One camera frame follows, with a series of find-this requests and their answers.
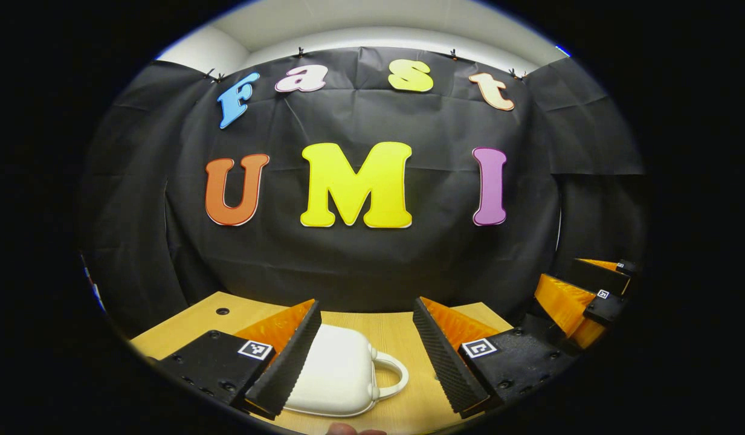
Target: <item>orange letter u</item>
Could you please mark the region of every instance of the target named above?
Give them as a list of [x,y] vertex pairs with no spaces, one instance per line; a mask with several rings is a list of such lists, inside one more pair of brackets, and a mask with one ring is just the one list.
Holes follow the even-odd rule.
[[206,213],[219,225],[244,225],[257,210],[259,203],[259,181],[262,166],[267,165],[270,157],[267,154],[251,154],[240,160],[245,176],[243,179],[243,198],[237,207],[225,204],[225,185],[227,174],[234,165],[233,159],[216,159],[206,165],[208,182],[206,183]]

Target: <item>letter m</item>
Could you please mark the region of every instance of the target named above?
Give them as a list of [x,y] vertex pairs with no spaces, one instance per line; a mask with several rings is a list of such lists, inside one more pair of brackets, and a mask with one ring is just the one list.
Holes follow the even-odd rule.
[[408,145],[383,141],[372,147],[358,173],[353,171],[335,143],[317,143],[303,149],[311,163],[308,210],[300,216],[306,227],[330,227],[334,213],[329,195],[346,225],[353,225],[367,195],[372,194],[364,223],[372,228],[407,228],[413,216],[405,209],[405,161],[413,152]]

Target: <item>white case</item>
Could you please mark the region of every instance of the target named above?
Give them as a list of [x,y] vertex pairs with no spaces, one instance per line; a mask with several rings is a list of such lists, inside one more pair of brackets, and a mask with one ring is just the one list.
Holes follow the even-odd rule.
[[[375,363],[397,372],[399,383],[378,388]],[[402,391],[408,380],[405,366],[378,352],[362,333],[322,324],[284,409],[315,416],[357,416]]]

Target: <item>black border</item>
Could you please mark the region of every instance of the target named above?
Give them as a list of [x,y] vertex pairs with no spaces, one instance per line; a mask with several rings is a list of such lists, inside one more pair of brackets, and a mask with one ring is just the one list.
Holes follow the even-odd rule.
[[[16,298],[0,305],[0,325],[6,324],[0,328],[0,433],[55,427],[69,433],[262,431],[261,425],[242,426],[226,408],[179,394],[155,375],[98,310],[74,251],[74,193],[82,152],[103,111],[163,48],[235,4],[14,5],[0,14],[5,54],[0,56],[0,88],[10,91],[0,104],[7,102],[2,111],[8,115],[8,134],[18,136],[0,143],[7,154],[0,189],[10,189],[7,206],[0,210],[8,220],[7,230],[0,231],[0,294]],[[561,42],[599,78],[634,128],[657,187],[651,254],[643,265],[643,290],[629,302],[619,327],[592,352],[516,407],[448,432],[624,433],[654,427],[657,416],[679,430],[720,427],[718,400],[698,399],[701,389],[695,387],[701,385],[698,378],[713,380],[717,372],[708,352],[696,350],[704,340],[701,333],[710,327],[691,323],[699,314],[687,298],[703,297],[703,284],[698,286],[701,279],[692,276],[695,267],[687,256],[692,242],[668,234],[679,220],[693,221],[694,228],[705,223],[707,216],[687,206],[696,198],[679,190],[671,176],[677,167],[698,162],[686,152],[691,144],[670,140],[669,132],[662,136],[670,141],[660,146],[660,118],[655,116],[667,110],[666,121],[672,117],[684,127],[695,126],[670,111],[666,90],[676,80],[691,90],[698,80],[721,79],[687,78],[680,69],[671,77],[665,57],[688,58],[665,51],[680,46],[665,42],[669,33],[664,28],[685,24],[654,18],[648,6],[537,0],[503,7]],[[695,20],[679,36],[701,32],[696,27],[703,23]],[[650,55],[657,57],[650,60]],[[663,214],[665,201],[659,198],[678,198],[682,209]],[[710,246],[701,245],[701,251]],[[684,287],[687,297],[653,284],[668,282]]]

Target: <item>table surface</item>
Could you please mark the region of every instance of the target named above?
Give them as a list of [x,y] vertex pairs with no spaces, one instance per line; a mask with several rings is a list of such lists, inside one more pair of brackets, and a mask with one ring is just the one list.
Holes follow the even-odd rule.
[[[218,308],[229,309],[229,314],[217,314]],[[207,330],[235,334],[283,309],[286,306],[216,292],[133,338],[131,344],[146,356],[163,359]],[[483,303],[455,306],[454,309],[501,332],[512,328]],[[334,421],[350,424],[360,432],[378,429],[389,435],[430,433],[462,421],[457,413],[453,413],[442,386],[436,380],[434,368],[413,324],[412,311],[363,314],[322,311],[321,318],[323,324],[361,332],[373,347],[399,359],[409,371],[407,386],[396,396],[378,402],[360,416],[329,418],[283,410],[275,421],[259,416],[256,418],[309,435],[325,435],[326,429]],[[399,380],[396,374],[386,369],[376,369],[375,372],[379,387],[394,385]]]

